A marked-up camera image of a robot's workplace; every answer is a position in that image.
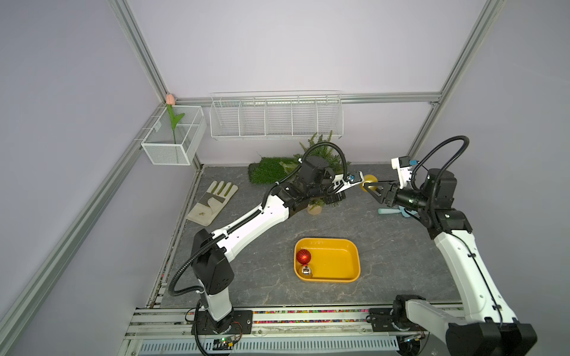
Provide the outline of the gold ball ornament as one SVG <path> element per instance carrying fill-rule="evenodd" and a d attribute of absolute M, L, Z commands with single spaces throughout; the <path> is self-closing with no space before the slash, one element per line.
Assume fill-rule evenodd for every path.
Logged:
<path fill-rule="evenodd" d="M 363 182 L 361 184 L 361 189 L 362 191 L 376 191 L 377 190 L 377 186 L 374 185 L 374 183 L 377 183 L 378 179 L 376 176 L 372 175 L 372 174 L 366 174 L 364 176 Z"/>

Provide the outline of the red ribbed ball ornament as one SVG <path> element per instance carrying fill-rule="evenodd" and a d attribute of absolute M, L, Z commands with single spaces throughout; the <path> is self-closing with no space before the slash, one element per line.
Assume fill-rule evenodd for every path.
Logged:
<path fill-rule="evenodd" d="M 301 249 L 295 255 L 296 261 L 302 266 L 308 265 L 312 259 L 312 255 L 309 250 Z"/>

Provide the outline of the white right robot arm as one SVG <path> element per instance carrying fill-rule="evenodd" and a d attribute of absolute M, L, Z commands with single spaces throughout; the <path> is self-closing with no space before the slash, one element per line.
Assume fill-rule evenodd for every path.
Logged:
<path fill-rule="evenodd" d="M 476 247 L 466 215 L 455 209 L 457 179 L 448 170 L 467 149 L 467 136 L 441 142 L 414 165 L 396 159 L 399 182 L 366 182 L 381 205 L 399 206 L 420 222 L 441 252 L 460 293 L 464 317 L 454 317 L 418 295 L 397 295 L 390 317 L 395 329 L 418 326 L 442 341 L 450 355 L 526 355 L 537 333 L 522 323 L 501 296 Z"/>

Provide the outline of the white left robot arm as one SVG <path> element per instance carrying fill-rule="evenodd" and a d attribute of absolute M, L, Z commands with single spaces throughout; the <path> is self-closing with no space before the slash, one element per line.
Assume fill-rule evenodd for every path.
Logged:
<path fill-rule="evenodd" d="M 202 229 L 194 236 L 190 257 L 169 281 L 169 295 L 198 293 L 198 305 L 205 308 L 213 332 L 228 332 L 234 323 L 229 297 L 235 276 L 231 262 L 238 254 L 273 226 L 306 209 L 313 200 L 339 202 L 346 197 L 347 189 L 363 182 L 362 172 L 349 172 L 338 145 L 313 145 L 288 175 L 265 192 L 258 206 L 223 228 L 213 232 Z"/>

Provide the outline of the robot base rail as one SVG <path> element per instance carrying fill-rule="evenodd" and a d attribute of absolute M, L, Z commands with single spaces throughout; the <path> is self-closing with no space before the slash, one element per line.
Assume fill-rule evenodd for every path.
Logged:
<path fill-rule="evenodd" d="M 214 335 L 193 309 L 139 309 L 119 355 L 448 355 L 424 327 L 393 328 L 389 305 L 237 308 L 239 324 Z M 193 329 L 199 327 L 197 336 Z"/>

